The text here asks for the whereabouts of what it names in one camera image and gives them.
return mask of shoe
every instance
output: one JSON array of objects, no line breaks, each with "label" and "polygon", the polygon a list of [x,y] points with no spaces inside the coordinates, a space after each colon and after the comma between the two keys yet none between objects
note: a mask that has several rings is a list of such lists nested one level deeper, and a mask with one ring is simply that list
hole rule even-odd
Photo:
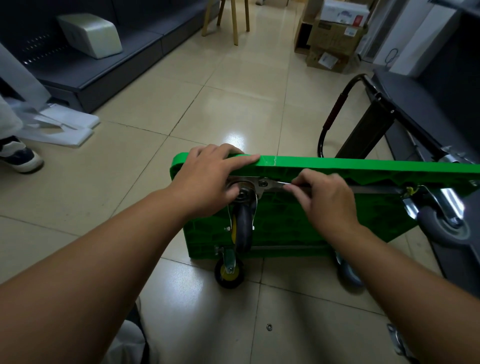
[{"label": "shoe", "polygon": [[43,167],[43,159],[16,137],[0,139],[0,160],[19,173],[34,173]]}]

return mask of red label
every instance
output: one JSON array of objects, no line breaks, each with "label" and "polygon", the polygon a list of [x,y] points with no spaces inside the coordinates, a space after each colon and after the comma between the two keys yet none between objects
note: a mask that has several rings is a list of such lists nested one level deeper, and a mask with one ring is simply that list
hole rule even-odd
[{"label": "red label", "polygon": [[363,19],[363,15],[357,15],[353,21],[353,26],[360,26],[360,23]]}]

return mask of stack of boxes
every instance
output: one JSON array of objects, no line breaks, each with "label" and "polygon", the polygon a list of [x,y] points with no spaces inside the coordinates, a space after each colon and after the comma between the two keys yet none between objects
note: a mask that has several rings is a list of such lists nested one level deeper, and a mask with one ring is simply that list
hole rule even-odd
[{"label": "stack of boxes", "polygon": [[307,65],[343,72],[356,54],[376,3],[376,0],[324,0],[302,49],[302,53],[309,49]]}]

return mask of green platform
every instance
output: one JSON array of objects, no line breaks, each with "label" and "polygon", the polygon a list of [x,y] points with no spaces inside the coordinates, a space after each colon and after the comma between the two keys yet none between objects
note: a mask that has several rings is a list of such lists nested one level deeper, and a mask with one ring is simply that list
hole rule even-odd
[{"label": "green platform", "polygon": [[[175,156],[170,168],[172,178],[186,157],[187,153]],[[338,173],[349,184],[453,187],[460,196],[475,191],[470,181],[480,180],[480,165],[474,164],[275,156],[262,156],[257,163],[232,175],[290,182],[303,168],[325,174]],[[386,242],[417,225],[407,215],[400,195],[356,194],[355,200],[360,223]],[[297,200],[288,193],[264,193],[258,201],[253,224],[252,250],[241,257],[311,256],[330,252],[329,245],[311,227]],[[224,230],[229,225],[226,208],[210,218],[188,222],[183,231],[190,258],[214,259],[217,258],[215,247],[233,246],[230,233]]]}]

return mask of black wheel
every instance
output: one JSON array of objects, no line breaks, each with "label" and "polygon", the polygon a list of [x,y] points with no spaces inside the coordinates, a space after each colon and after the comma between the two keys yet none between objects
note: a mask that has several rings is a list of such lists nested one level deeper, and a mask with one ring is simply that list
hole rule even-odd
[{"label": "black wheel", "polygon": [[247,204],[236,204],[232,215],[232,241],[237,253],[249,252],[253,235],[252,210]]},{"label": "black wheel", "polygon": [[459,248],[468,245],[470,227],[465,220],[462,226],[453,228],[441,216],[438,216],[434,208],[424,206],[417,215],[417,221],[423,233],[440,245],[448,248]]},{"label": "black wheel", "polygon": [[214,274],[218,284],[229,290],[237,288],[245,278],[243,273],[243,263],[238,258],[237,263],[235,264],[235,271],[232,274],[227,273],[225,265],[223,264],[223,258],[216,263]]},{"label": "black wheel", "polygon": [[350,264],[346,260],[343,260],[340,266],[338,267],[338,272],[340,273],[341,278],[347,281],[349,284],[356,288],[364,287],[363,282],[360,280],[359,276],[352,269]]}]

